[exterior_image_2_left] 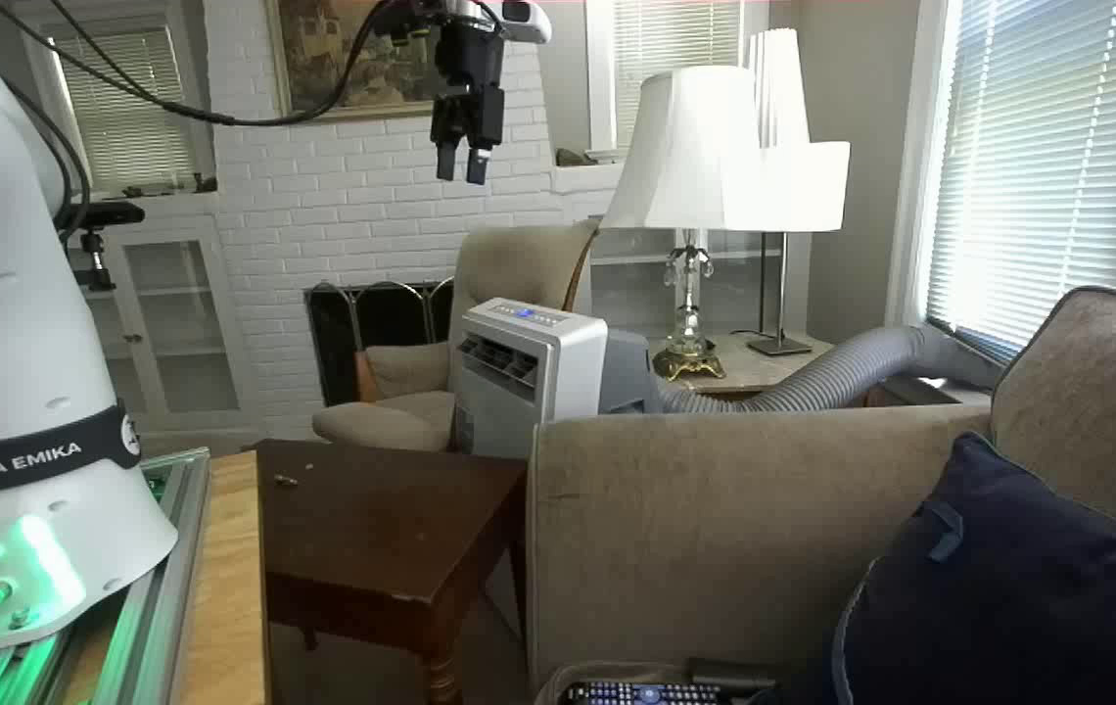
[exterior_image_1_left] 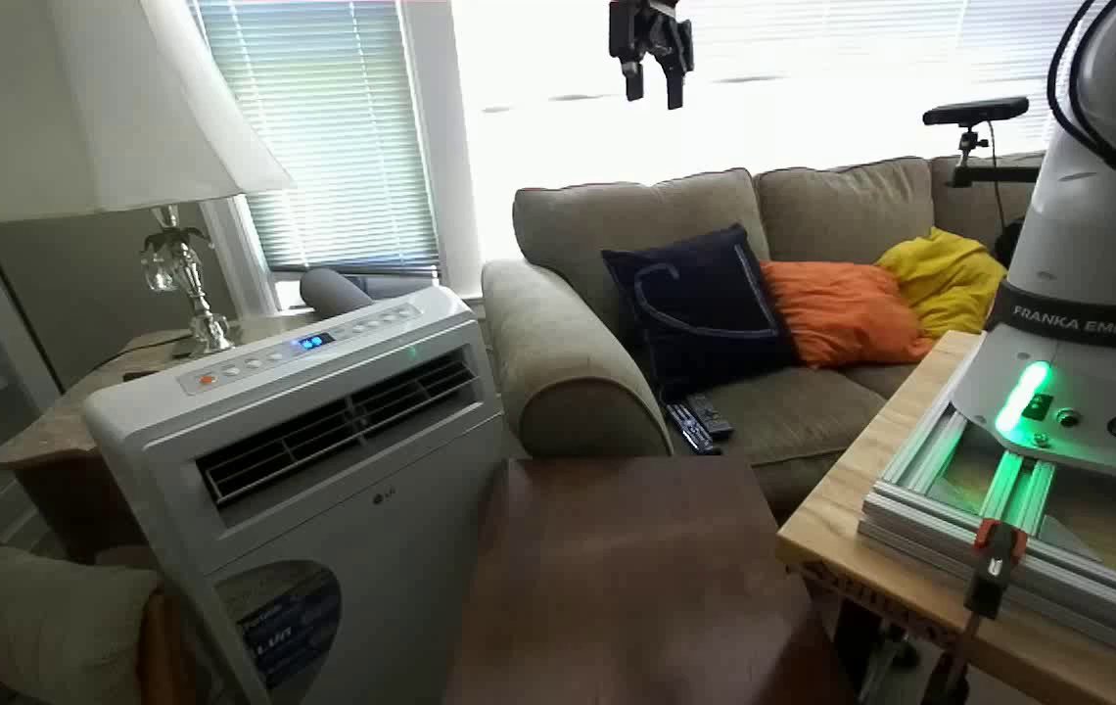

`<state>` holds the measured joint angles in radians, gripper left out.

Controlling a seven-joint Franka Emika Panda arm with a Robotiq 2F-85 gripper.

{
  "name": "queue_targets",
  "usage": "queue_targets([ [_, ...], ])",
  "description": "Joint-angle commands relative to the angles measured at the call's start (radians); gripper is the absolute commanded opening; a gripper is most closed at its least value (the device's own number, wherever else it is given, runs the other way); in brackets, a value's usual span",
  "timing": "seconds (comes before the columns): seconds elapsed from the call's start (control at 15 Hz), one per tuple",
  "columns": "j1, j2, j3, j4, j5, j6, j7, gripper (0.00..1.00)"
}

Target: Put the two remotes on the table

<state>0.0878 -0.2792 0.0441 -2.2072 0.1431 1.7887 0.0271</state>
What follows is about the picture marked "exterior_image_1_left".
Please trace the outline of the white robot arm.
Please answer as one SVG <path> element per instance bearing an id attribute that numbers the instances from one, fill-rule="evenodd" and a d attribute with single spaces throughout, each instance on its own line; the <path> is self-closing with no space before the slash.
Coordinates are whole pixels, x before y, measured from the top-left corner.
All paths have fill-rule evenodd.
<path id="1" fill-rule="evenodd" d="M 1116 0 L 1075 8 L 1044 98 L 1053 141 L 946 414 L 1006 465 L 1116 479 Z M 668 401 L 801 362 L 777 277 L 737 227 L 608 270 Z"/>

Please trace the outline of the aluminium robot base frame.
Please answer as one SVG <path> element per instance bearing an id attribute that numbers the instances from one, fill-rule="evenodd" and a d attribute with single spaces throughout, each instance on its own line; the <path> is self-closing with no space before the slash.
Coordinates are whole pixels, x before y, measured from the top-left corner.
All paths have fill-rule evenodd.
<path id="1" fill-rule="evenodd" d="M 930 565 L 973 614 L 1025 612 L 1116 651 L 1116 479 L 1016 458 L 935 405 L 858 531 Z"/>

